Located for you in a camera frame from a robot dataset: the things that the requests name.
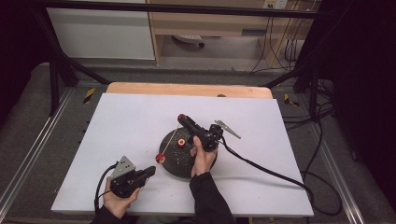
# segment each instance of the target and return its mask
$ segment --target person's left hand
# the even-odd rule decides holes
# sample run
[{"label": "person's left hand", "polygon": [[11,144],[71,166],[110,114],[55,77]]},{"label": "person's left hand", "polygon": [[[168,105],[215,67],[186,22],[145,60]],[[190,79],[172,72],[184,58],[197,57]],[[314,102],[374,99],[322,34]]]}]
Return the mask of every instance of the person's left hand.
[{"label": "person's left hand", "polygon": [[110,185],[111,178],[108,177],[105,189],[105,192],[107,193],[103,195],[104,205],[115,217],[121,219],[125,215],[126,209],[131,205],[131,203],[137,200],[140,188],[136,189],[129,198],[120,198],[112,191],[108,192],[110,190]]}]

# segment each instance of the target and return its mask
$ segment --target white table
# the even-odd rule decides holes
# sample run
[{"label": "white table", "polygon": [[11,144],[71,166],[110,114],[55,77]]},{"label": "white table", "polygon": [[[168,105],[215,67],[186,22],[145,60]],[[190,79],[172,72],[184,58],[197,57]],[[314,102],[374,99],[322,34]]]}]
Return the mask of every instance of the white table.
[{"label": "white table", "polygon": [[[237,139],[224,133],[227,144],[238,154],[302,181],[276,100],[105,93],[51,210],[92,213],[103,171],[123,155],[138,170],[154,165],[160,143],[176,128],[180,113],[207,129],[215,119],[223,120],[242,136]],[[303,189],[238,160],[222,145],[211,173],[237,217],[313,216]],[[127,212],[191,216],[193,205],[189,181],[170,175],[159,165]]]}]

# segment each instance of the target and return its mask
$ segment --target black metal frame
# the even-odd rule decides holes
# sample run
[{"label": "black metal frame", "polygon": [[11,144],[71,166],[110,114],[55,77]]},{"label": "black metal frame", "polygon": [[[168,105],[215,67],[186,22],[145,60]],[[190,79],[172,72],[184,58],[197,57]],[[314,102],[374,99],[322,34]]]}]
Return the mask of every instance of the black metal frame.
[{"label": "black metal frame", "polygon": [[[88,68],[69,58],[62,50],[56,34],[50,24],[44,20],[43,10],[47,7],[53,8],[73,8],[90,10],[114,10],[114,11],[145,11],[145,12],[168,12],[168,13],[194,13],[194,14],[213,14],[213,15],[235,15],[252,17],[279,17],[279,18],[301,18],[301,19],[331,19],[334,14],[330,12],[316,11],[292,11],[274,10],[264,8],[246,7],[206,7],[206,6],[180,6],[180,5],[161,5],[161,4],[135,4],[135,3],[108,3],[108,2],[86,2],[86,1],[67,1],[67,0],[35,0],[31,2],[30,9],[34,14],[35,21],[39,24],[42,32],[47,38],[53,51],[54,59],[50,63],[51,73],[51,112],[52,115],[59,105],[58,74],[63,78],[66,86],[76,86],[78,79],[72,68],[79,70],[85,75],[92,77],[102,84],[109,84],[111,81],[100,77]],[[303,64],[278,78],[264,87],[273,88],[290,77],[296,77],[308,66]]]}]

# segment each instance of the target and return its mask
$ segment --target white cabinet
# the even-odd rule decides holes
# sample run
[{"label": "white cabinet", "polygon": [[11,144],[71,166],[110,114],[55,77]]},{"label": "white cabinet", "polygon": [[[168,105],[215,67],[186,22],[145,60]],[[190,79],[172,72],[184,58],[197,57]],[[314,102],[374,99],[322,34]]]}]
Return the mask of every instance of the white cabinet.
[{"label": "white cabinet", "polygon": [[48,8],[48,12],[62,49],[70,57],[154,60],[147,12],[63,8]]}]

